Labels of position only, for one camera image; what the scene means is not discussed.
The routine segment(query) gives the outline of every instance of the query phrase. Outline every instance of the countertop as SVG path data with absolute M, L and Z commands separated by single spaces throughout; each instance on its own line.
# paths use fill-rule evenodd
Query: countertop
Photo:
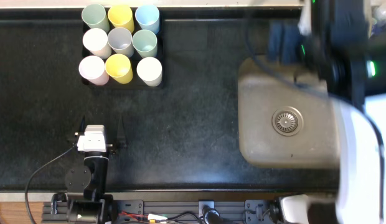
M 266 52 L 268 19 L 276 17 L 267 13 L 252 26 L 259 54 Z M 110 192 L 336 190 L 336 170 L 261 169 L 242 157 L 237 70 L 248 57 L 243 20 L 197 15 L 162 24 L 162 90 L 82 85 L 78 18 L 0 20 L 0 191 L 22 190 L 33 171 L 66 151 L 66 137 L 83 115 L 86 124 L 104 124 L 109 136 L 123 117 L 129 148 L 110 157 Z M 66 171 L 82 163 L 82 155 L 66 155 L 38 174 L 31 189 L 64 190 Z

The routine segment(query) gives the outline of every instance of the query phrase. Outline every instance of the sink drain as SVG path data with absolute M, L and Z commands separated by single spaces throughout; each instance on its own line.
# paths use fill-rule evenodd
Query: sink drain
M 292 136 L 301 129 L 303 119 L 297 109 L 286 106 L 273 114 L 272 123 L 279 134 Z

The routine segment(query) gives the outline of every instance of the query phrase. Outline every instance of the sink basin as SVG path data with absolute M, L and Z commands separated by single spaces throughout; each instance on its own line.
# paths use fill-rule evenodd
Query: sink basin
M 267 63 L 288 80 L 327 92 L 300 66 Z M 238 72 L 240 151 L 251 164 L 268 168 L 336 168 L 339 138 L 332 101 L 286 86 L 251 59 Z

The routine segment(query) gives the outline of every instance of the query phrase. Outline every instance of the plastic cup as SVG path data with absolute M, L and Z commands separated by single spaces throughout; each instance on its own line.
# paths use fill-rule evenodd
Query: plastic cup
M 137 31 L 132 38 L 132 44 L 142 58 L 157 55 L 157 37 L 150 30 Z
M 106 59 L 111 55 L 111 48 L 107 43 L 107 34 L 102 29 L 88 30 L 83 35 L 82 43 L 91 53 L 102 59 Z
M 108 82 L 105 62 L 100 57 L 87 56 L 80 62 L 78 70 L 83 78 L 95 85 L 104 85 Z
M 160 31 L 160 12 L 153 5 L 139 7 L 135 12 L 136 21 L 142 29 L 150 30 L 157 34 Z
M 81 17 L 90 28 L 99 28 L 105 32 L 110 30 L 106 10 L 99 4 L 91 4 L 85 7 L 82 10 Z
M 127 84 L 132 80 L 131 62 L 122 54 L 114 54 L 106 61 L 106 72 L 121 84 Z
M 108 33 L 108 45 L 118 54 L 133 55 L 132 34 L 125 28 L 114 28 Z
M 162 66 L 160 61 L 154 57 L 142 59 L 136 68 L 136 72 L 148 86 L 158 86 L 161 83 Z
M 111 7 L 108 11 L 108 19 L 114 27 L 124 27 L 133 33 L 133 15 L 129 6 L 119 5 Z

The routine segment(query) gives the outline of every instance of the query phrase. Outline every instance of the green led light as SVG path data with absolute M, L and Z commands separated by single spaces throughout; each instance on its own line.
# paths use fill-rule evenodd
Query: green led light
M 372 76 L 375 76 L 375 66 L 372 61 L 370 61 L 370 71 L 372 72 Z
M 304 45 L 301 44 L 301 48 L 303 49 L 303 53 L 304 53 L 304 55 L 305 55 Z

